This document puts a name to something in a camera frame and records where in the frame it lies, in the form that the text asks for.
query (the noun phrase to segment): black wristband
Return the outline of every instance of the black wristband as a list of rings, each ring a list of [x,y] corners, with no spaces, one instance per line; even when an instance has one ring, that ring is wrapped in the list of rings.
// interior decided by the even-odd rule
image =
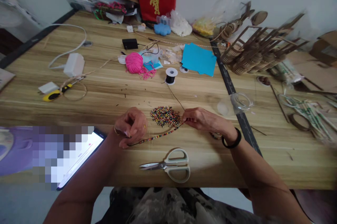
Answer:
[[[224,139],[224,137],[223,137],[223,136],[221,137],[222,144],[223,144],[227,149],[233,149],[233,148],[235,148],[237,145],[239,145],[239,143],[240,143],[240,141],[241,141],[241,132],[240,132],[240,130],[238,130],[237,128],[235,128],[235,129],[236,129],[236,131],[238,132],[238,137],[236,138],[234,144],[232,144],[232,145],[230,145],[230,146],[226,145],[226,144],[225,144],[225,139]]]

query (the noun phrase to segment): phone screen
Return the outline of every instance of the phone screen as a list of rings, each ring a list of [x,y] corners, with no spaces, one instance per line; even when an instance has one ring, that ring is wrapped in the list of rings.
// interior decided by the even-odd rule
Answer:
[[[61,183],[57,187],[57,190],[63,189],[67,182],[72,178],[76,171],[84,164],[84,162],[95,152],[99,145],[106,138],[101,132],[97,129],[93,131],[91,135],[87,135],[88,140],[85,143],[85,147],[82,148],[80,154],[74,160],[74,164],[70,167],[68,172],[63,177]]]

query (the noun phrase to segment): white scissors handle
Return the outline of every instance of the white scissors handle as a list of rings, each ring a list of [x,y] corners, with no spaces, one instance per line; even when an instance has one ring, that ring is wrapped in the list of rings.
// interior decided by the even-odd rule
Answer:
[[[184,154],[184,156],[182,158],[174,158],[174,159],[170,159],[170,157],[172,156],[172,153],[174,152],[182,152]],[[182,163],[185,162],[187,163],[189,161],[189,156],[187,155],[186,151],[184,151],[181,148],[177,148],[172,150],[168,155],[167,158],[164,160],[164,162],[166,164],[177,164],[177,163]],[[183,180],[178,180],[176,178],[174,178],[170,172],[171,171],[178,171],[178,170],[185,170],[186,171],[186,177]],[[191,174],[191,170],[189,165],[185,165],[185,166],[177,166],[177,167],[167,167],[165,169],[165,172],[168,174],[168,176],[176,183],[182,184],[185,183],[189,178],[190,178],[190,174]]]
[[[175,159],[170,159],[170,156],[174,153],[174,152],[182,152],[184,154],[183,158],[175,158]],[[189,156],[187,155],[186,151],[184,151],[181,148],[177,148],[172,150],[168,155],[167,158],[164,160],[165,163],[170,164],[170,163],[181,163],[181,162],[188,162],[189,161]]]
[[[173,176],[171,176],[170,174],[170,171],[178,171],[178,170],[185,170],[186,171],[186,177],[182,180],[178,180],[176,178],[174,178]],[[179,184],[182,184],[182,183],[185,183],[187,182],[187,180],[190,178],[190,174],[191,174],[191,170],[190,170],[190,167],[189,165],[186,165],[186,166],[178,166],[178,167],[167,167],[165,169],[165,172],[167,173],[167,175],[176,183],[179,183]]]

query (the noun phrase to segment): yellow screwdriver handle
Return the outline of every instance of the yellow screwdriver handle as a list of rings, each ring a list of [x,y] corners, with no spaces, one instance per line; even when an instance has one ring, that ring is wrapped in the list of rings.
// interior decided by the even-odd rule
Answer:
[[[68,84],[65,87],[62,88],[62,93],[64,93],[66,90],[70,89],[73,85],[72,84]],[[53,101],[54,99],[57,99],[58,97],[60,97],[60,89],[57,89],[55,91],[52,91],[51,93],[45,95],[42,100],[43,101]]]

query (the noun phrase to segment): pink yarn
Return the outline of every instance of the pink yarn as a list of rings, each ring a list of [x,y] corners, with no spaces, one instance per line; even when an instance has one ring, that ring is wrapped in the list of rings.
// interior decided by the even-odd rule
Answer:
[[[148,64],[152,66],[153,70],[149,71],[143,66],[143,57],[139,55],[137,52],[132,52],[125,58],[126,63],[126,72],[129,71],[132,74],[138,73],[143,77],[143,79],[148,79],[149,77],[154,77],[157,72],[156,69],[153,68],[153,63],[149,62]]]

